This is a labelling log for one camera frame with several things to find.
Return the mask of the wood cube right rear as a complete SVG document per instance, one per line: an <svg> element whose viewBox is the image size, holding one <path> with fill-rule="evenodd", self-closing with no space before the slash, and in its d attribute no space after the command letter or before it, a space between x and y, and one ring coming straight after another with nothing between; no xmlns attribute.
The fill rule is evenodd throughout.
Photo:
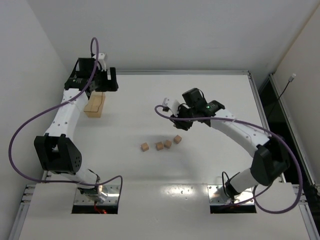
<svg viewBox="0 0 320 240"><path fill-rule="evenodd" d="M182 141L182 137L180 135L176 135L173 138L173 141L174 141L175 144L179 144Z"/></svg>

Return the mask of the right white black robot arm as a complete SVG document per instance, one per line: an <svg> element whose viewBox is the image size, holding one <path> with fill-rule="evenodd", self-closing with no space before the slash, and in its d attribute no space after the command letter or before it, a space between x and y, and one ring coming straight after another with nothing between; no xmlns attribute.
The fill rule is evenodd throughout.
<svg viewBox="0 0 320 240"><path fill-rule="evenodd" d="M216 100L206 101L198 88L184 92L182 97L184 103L168 98L163 101L172 112L172 122L177 129L189 130L193 125L190 119L196 118L234 140L253 158L249 168L225 183L225 194L230 199L256 185L269 186L289 168L289 154L274 137L235 122L235 117L224 105Z"/></svg>

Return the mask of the metal base plate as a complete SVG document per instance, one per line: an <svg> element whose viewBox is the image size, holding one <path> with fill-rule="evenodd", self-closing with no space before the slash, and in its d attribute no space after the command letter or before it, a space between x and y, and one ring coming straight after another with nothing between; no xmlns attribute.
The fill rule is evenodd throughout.
<svg viewBox="0 0 320 240"><path fill-rule="evenodd" d="M120 185L105 184L92 189L77 189L73 204L75 206L115 206L120 196Z"/></svg>
<svg viewBox="0 0 320 240"><path fill-rule="evenodd" d="M252 189L248 188L236 195L234 200L225 195L221 184L207 185L208 198L211 206L224 206L229 204L249 206L254 204Z"/></svg>

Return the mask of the wooden block tray box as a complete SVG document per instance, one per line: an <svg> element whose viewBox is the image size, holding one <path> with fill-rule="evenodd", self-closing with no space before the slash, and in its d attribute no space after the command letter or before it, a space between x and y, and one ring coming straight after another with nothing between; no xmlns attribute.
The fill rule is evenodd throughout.
<svg viewBox="0 0 320 240"><path fill-rule="evenodd" d="M104 92L93 92L84 107L83 112L88 118L100 118L105 103L106 95Z"/></svg>

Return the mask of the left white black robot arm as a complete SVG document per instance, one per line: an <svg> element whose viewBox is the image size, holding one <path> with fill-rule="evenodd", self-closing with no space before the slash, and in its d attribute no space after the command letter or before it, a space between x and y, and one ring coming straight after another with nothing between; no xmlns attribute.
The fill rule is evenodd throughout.
<svg viewBox="0 0 320 240"><path fill-rule="evenodd" d="M43 136L37 136L34 147L43 170L61 175L76 183L82 195L95 202L104 202L108 190L100 185L101 178L83 162L82 154L73 142L81 113L99 118L106 92L116 92L116 69L106 66L105 53L90 58L79 58L64 84L62 103L50 127Z"/></svg>

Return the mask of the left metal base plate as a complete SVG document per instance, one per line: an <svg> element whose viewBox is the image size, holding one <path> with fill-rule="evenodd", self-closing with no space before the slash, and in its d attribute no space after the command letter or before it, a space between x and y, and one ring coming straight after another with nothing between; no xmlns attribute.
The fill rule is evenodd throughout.
<svg viewBox="0 0 320 240"><path fill-rule="evenodd" d="M105 184L92 189L77 189L73 204L75 206L115 206L120 196L120 185Z"/></svg>

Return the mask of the wood cube centre right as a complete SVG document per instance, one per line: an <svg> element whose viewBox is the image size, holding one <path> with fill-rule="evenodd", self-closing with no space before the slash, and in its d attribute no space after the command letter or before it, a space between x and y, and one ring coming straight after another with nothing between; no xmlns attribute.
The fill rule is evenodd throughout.
<svg viewBox="0 0 320 240"><path fill-rule="evenodd" d="M163 145L165 148L170 149L172 146L172 142L170 140L165 140Z"/></svg>

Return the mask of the wood cube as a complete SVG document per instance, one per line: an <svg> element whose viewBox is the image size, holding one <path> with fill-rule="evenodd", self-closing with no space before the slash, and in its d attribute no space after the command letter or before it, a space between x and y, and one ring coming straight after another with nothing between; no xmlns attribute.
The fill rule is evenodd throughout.
<svg viewBox="0 0 320 240"><path fill-rule="evenodd" d="M143 152L146 152L146 151L148 151L148 150L150 149L147 142L142 143L142 144L140 145L140 148L141 148L141 150L142 150Z"/></svg>
<svg viewBox="0 0 320 240"><path fill-rule="evenodd" d="M179 144L182 141L182 137L180 135L176 135L173 138L173 141L174 141L175 144Z"/></svg>
<svg viewBox="0 0 320 240"><path fill-rule="evenodd" d="M156 147L156 150L157 151L160 151L160 150L163 150L164 149L164 144L163 144L163 142L156 142L155 143L155 147Z"/></svg>
<svg viewBox="0 0 320 240"><path fill-rule="evenodd" d="M170 140L165 140L163 145L165 148L170 149L172 146L172 142Z"/></svg>

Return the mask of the wood cube leftmost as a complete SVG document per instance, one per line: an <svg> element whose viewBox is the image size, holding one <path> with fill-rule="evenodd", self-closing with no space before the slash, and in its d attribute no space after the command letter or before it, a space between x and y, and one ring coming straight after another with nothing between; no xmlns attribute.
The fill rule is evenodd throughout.
<svg viewBox="0 0 320 240"><path fill-rule="evenodd" d="M148 150L150 149L147 142L142 143L142 144L140 145L140 148L141 148L141 150L142 150L143 152L146 152L146 151L148 151Z"/></svg>

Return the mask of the aluminium table frame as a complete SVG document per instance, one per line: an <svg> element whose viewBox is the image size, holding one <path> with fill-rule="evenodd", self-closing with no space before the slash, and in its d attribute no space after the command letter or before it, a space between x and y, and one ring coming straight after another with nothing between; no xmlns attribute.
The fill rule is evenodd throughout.
<svg viewBox="0 0 320 240"><path fill-rule="evenodd" d="M246 74L83 74L65 83L22 240L309 240L294 155Z"/></svg>

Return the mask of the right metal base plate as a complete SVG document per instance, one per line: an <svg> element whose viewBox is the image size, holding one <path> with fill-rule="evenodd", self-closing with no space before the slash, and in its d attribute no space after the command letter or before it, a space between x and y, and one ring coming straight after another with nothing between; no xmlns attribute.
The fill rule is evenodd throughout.
<svg viewBox="0 0 320 240"><path fill-rule="evenodd" d="M229 204L249 206L254 204L252 189L248 188L236 195L234 200L225 195L221 184L207 185L208 198L211 206L224 206Z"/></svg>

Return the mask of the wood cube centre left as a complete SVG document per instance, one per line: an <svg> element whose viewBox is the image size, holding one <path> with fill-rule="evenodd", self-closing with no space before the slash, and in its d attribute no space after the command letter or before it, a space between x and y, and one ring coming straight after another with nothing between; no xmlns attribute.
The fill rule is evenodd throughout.
<svg viewBox="0 0 320 240"><path fill-rule="evenodd" d="M157 151L160 151L160 150L163 150L164 149L164 144L163 144L163 142L156 142L155 143L155 147L156 147L156 150Z"/></svg>

